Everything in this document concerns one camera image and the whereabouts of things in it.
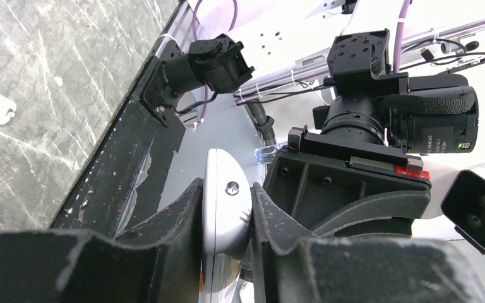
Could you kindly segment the white remote control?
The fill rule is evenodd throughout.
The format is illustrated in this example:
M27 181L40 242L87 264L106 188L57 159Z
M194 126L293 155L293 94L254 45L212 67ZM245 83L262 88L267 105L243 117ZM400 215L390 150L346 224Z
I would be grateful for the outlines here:
M207 154L202 200L200 302L232 302L250 238L252 197L246 174L227 151Z

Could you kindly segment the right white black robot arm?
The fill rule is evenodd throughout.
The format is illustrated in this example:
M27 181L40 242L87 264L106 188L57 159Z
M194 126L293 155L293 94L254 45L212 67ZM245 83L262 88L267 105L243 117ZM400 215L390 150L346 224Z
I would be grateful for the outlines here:
M431 199L429 173L416 154L472 152L479 132L476 91L457 74L409 78L390 73L390 32L339 35L328 55L337 98L314 109L320 134L292 128L265 178L265 197L316 235L411 235ZM234 93L253 71L242 43L222 34L193 42L164 64L178 94L208 86L213 101ZM206 244L245 238L257 226L245 174L225 150L207 155L202 201Z

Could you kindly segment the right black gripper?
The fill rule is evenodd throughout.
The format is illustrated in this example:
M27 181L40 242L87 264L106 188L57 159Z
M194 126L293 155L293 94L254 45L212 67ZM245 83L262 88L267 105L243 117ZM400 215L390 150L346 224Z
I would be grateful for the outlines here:
M268 168L265 192L318 236L411 236L431 200L422 160L372 143L360 129L343 133L292 128Z

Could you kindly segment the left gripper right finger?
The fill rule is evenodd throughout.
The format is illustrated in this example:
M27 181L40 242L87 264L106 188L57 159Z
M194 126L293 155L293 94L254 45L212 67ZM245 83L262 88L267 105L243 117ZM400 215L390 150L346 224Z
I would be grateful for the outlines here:
M399 237L318 237L251 187L256 302L485 302L451 244Z

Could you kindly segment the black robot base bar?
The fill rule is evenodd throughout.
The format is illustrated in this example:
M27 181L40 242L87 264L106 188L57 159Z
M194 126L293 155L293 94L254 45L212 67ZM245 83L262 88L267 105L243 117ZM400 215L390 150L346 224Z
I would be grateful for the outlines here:
M180 1L54 217L53 229L90 229L115 238L159 208L185 127L167 104L162 64L192 39L193 12Z

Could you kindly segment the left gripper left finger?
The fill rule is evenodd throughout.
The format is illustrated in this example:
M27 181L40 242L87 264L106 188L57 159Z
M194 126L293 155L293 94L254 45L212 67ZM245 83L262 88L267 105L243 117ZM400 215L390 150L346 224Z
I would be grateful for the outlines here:
M197 302L202 179L108 239L91 230L0 232L0 302Z

